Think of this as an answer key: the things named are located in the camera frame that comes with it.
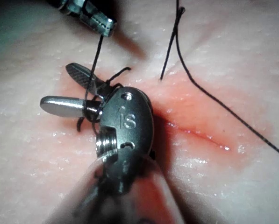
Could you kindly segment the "right arm needle driver jaw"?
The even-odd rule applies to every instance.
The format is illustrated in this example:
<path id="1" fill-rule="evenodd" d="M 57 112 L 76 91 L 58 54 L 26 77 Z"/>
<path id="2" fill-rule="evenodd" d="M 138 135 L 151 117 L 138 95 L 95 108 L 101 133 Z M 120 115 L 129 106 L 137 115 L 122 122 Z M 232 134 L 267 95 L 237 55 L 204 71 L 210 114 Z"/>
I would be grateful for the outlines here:
<path id="1" fill-rule="evenodd" d="M 99 79 L 85 66 L 78 63 L 70 63 L 66 65 L 65 68 L 70 77 L 92 95 L 107 96 L 114 91 L 113 86 Z"/>
<path id="2" fill-rule="evenodd" d="M 101 102 L 63 96 L 45 96 L 40 107 L 52 114 L 65 118 L 79 118 L 97 112 Z"/>

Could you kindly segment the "left arm needle driver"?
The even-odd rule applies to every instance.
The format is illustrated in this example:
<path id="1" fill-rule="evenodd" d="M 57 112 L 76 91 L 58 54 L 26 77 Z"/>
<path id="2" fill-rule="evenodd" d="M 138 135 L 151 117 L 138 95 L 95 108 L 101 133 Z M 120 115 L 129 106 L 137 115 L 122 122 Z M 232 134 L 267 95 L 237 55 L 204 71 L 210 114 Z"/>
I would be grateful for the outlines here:
<path id="1" fill-rule="evenodd" d="M 86 18 L 84 9 L 87 2 L 87 0 L 61 0 L 58 10 L 65 15 L 78 17 L 79 19 L 84 20 Z"/>

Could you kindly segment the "left arm needle driver jaw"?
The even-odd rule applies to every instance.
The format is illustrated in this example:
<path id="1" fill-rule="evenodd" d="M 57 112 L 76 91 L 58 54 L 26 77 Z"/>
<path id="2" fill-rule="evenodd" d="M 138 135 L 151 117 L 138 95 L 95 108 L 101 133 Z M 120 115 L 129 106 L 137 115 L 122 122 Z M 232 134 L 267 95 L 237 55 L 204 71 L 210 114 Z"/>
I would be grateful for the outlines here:
<path id="1" fill-rule="evenodd" d="M 102 36 L 110 37 L 113 33 L 113 19 L 103 13 L 86 15 L 86 18 L 81 21 Z"/>
<path id="2" fill-rule="evenodd" d="M 115 27 L 115 3 L 113 0 L 86 0 L 84 15 L 86 23 L 92 27 Z"/>

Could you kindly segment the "right arm needle driver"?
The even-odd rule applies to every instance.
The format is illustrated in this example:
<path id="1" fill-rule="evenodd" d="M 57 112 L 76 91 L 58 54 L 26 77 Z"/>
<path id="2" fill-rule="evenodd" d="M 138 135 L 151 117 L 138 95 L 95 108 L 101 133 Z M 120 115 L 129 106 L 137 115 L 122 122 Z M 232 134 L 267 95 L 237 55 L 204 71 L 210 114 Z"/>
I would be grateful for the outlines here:
<path id="1" fill-rule="evenodd" d="M 126 146 L 149 155 L 153 137 L 153 113 L 147 95 L 134 87 L 117 89 L 102 109 L 97 156 Z"/>

